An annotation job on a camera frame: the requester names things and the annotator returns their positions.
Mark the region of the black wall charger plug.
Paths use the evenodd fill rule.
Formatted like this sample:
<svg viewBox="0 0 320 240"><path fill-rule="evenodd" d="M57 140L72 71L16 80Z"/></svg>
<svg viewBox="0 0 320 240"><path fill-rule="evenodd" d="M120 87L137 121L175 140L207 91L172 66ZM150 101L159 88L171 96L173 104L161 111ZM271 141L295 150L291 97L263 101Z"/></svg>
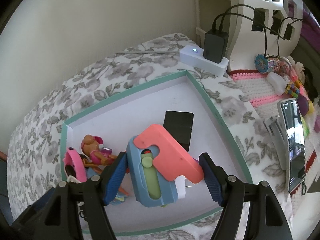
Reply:
<svg viewBox="0 0 320 240"><path fill-rule="evenodd" d="M189 152L194 114L190 112L166 111L163 127Z"/></svg>

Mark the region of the smartphone on stand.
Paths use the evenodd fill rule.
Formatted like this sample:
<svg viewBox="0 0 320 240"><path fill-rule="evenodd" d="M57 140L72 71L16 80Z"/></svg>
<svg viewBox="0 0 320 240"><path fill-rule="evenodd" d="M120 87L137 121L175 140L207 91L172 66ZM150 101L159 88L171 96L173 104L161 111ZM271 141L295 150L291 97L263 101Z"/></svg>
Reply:
<svg viewBox="0 0 320 240"><path fill-rule="evenodd" d="M286 188L292 193L305 180L305 139L302 116L295 98L278 102L284 132Z"/></svg>

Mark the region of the glitter candy tube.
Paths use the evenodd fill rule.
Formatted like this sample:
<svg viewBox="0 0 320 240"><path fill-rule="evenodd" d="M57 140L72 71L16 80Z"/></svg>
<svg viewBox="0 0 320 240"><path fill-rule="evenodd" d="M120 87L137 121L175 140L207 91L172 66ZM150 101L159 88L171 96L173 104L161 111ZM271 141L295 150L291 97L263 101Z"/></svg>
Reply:
<svg viewBox="0 0 320 240"><path fill-rule="evenodd" d="M281 71L290 70L291 62L282 56L263 55L258 54L254 59L254 65L258 72L266 73L280 73Z"/></svg>

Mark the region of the brown pink puppy toy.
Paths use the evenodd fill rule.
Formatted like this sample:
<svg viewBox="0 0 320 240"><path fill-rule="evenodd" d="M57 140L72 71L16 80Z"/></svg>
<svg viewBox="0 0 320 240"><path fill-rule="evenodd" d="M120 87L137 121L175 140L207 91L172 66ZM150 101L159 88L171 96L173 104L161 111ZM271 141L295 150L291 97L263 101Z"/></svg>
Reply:
<svg viewBox="0 0 320 240"><path fill-rule="evenodd" d="M110 148L103 147L101 137L87 134L81 142L81 150L86 158L82 159L84 167L109 166L113 164L116 155Z"/></svg>

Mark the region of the grey phone stand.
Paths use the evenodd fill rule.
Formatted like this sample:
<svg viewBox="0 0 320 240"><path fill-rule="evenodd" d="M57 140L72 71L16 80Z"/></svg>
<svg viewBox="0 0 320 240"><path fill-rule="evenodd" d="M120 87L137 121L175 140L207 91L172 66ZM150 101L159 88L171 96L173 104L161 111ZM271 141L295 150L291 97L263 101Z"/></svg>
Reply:
<svg viewBox="0 0 320 240"><path fill-rule="evenodd" d="M271 116L264 120L264 125L271 137L276 149L280 167L282 170L287 169L286 144L283 126L278 115Z"/></svg>

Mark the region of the white charger block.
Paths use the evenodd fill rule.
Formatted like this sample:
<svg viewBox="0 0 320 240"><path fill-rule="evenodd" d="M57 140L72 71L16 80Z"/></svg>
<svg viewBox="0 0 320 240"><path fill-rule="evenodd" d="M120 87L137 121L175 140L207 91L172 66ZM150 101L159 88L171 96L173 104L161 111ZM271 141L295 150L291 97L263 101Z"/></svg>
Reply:
<svg viewBox="0 0 320 240"><path fill-rule="evenodd" d="M192 183L186 183L186 178L184 176L177 177L174 182L177 190L178 199L183 199L186 197L186 189L191 188Z"/></svg>

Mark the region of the black power adapter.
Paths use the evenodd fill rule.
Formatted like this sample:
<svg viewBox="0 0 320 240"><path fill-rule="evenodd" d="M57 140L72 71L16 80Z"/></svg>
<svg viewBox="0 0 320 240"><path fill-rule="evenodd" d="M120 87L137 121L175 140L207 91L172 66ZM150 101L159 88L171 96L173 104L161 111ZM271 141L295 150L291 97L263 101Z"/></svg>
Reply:
<svg viewBox="0 0 320 240"><path fill-rule="evenodd" d="M211 29L204 36L203 57L209 61L220 63L225 55L228 33Z"/></svg>

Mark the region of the coral toy gun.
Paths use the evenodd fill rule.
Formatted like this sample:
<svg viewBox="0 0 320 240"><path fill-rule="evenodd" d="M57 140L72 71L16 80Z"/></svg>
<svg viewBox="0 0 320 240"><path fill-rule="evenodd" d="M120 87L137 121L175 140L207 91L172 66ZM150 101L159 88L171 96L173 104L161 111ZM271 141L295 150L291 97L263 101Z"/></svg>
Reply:
<svg viewBox="0 0 320 240"><path fill-rule="evenodd" d="M135 137L133 144L139 149L156 146L159 153L153 158L156 170L167 180L184 176L194 184L204 179L201 166L161 125L152 124Z"/></svg>

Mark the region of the white power strip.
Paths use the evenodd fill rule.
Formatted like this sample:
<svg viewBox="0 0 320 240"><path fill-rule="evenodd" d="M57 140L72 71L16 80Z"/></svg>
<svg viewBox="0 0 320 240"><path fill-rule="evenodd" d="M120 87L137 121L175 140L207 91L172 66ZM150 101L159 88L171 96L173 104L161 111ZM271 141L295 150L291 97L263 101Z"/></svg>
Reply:
<svg viewBox="0 0 320 240"><path fill-rule="evenodd" d="M192 67L200 68L222 77L227 70L229 59L223 57L220 63L216 63L203 57L203 49L198 46L187 45L179 52L180 61Z"/></svg>

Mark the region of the black toy car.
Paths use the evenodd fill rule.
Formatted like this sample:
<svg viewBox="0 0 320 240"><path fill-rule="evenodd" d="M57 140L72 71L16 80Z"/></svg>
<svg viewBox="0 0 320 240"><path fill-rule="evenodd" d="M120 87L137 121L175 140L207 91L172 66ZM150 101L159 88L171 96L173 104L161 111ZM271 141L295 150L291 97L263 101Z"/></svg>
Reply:
<svg viewBox="0 0 320 240"><path fill-rule="evenodd" d="M79 216L84 219L85 221L87 221L87 218L86 218L86 213L85 213L85 206L82 205L82 206L79 206Z"/></svg>

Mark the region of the white smartwatch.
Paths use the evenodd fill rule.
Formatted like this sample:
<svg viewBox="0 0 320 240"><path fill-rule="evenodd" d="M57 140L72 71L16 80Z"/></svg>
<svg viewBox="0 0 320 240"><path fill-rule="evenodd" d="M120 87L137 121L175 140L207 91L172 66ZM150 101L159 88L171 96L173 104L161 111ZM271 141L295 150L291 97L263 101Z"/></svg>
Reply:
<svg viewBox="0 0 320 240"><path fill-rule="evenodd" d="M83 183L74 176L67 176L67 202L77 203L79 206L84 205Z"/></svg>

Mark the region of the teal shallow cardboard tray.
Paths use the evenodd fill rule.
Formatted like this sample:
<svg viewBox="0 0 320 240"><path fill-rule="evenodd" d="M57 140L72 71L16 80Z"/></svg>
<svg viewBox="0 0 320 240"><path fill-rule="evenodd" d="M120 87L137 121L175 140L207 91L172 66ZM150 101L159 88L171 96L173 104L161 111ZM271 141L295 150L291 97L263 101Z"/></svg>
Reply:
<svg viewBox="0 0 320 240"><path fill-rule="evenodd" d="M172 137L163 127L167 111L194 115L188 154L197 159L206 152L216 165L239 179L251 182L248 166L217 108L204 88L188 71L157 78L105 99L63 124L61 154L79 151L85 135L97 135L115 154L124 151L133 137L135 146L159 154L161 172L172 178L185 174L191 187L184 198L166 207L145 207L135 198L130 175L123 187L129 197L123 204L109 205L106 213L114 233L128 237L158 233L198 222L220 210L204 182L194 183L193 168L179 168L181 158L169 146Z"/></svg>

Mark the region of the colourful small toys pile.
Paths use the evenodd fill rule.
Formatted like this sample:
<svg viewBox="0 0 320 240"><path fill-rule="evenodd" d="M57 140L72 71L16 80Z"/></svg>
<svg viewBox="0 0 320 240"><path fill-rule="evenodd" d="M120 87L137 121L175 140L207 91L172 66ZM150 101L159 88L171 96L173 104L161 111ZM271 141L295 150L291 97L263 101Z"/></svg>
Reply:
<svg viewBox="0 0 320 240"><path fill-rule="evenodd" d="M292 63L289 71L289 83L285 93L297 100L300 114L304 118L306 133L314 131L316 124L316 107L313 103L318 92L313 85L313 75L300 62Z"/></svg>

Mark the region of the pink plastic band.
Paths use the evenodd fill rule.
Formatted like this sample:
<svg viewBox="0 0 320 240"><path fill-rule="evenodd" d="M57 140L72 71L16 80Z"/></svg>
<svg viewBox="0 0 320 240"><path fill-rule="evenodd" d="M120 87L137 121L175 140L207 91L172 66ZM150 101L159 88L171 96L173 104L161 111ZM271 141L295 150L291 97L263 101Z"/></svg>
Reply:
<svg viewBox="0 0 320 240"><path fill-rule="evenodd" d="M87 180L86 170L77 150L72 147L67 148L63 163L67 178L72 176L81 183L84 183Z"/></svg>

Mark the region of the blue toy gun green slider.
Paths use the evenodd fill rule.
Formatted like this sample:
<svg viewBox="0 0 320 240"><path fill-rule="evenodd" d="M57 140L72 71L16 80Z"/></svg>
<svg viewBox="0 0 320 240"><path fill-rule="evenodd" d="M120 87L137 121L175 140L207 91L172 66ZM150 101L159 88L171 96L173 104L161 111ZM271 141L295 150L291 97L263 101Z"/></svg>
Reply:
<svg viewBox="0 0 320 240"><path fill-rule="evenodd" d="M145 207L166 206L178 200L174 181L166 180L153 161L159 154L155 145L138 148L131 138L126 148L127 161L136 200Z"/></svg>

